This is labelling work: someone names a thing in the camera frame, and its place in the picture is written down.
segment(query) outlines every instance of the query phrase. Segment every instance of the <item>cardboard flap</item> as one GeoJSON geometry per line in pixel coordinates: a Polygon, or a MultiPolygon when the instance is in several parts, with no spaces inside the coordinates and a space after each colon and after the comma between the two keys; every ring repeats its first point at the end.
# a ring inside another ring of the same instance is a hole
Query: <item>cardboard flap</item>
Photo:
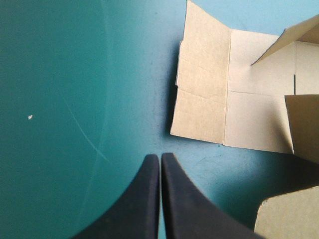
{"type": "Polygon", "coordinates": [[[257,214],[255,232],[267,239],[319,238],[319,187],[265,200],[257,214]]]}
{"type": "Polygon", "coordinates": [[[231,30],[187,1],[170,133],[222,143],[231,30]]]}
{"type": "Polygon", "coordinates": [[[295,155],[319,163],[319,95],[285,96],[295,155]]]}
{"type": "Polygon", "coordinates": [[[286,28],[277,41],[268,48],[268,50],[254,62],[257,63],[281,48],[294,41],[306,41],[310,43],[319,42],[319,15],[316,15],[297,25],[286,28]]]}

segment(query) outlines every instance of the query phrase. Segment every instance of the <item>cardboard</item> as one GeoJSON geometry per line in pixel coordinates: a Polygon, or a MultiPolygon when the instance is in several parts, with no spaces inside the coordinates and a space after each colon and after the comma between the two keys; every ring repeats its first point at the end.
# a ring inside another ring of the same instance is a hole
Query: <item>cardboard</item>
{"type": "Polygon", "coordinates": [[[171,134],[223,142],[230,33],[227,26],[187,3],[171,134]]]}
{"type": "Polygon", "coordinates": [[[319,163],[319,95],[285,99],[295,155],[319,163]]]}
{"type": "Polygon", "coordinates": [[[265,200],[255,232],[267,239],[319,238],[319,187],[265,200]]]}
{"type": "Polygon", "coordinates": [[[171,134],[293,153],[284,95],[319,93],[318,25],[235,30],[188,0],[171,134]]]}

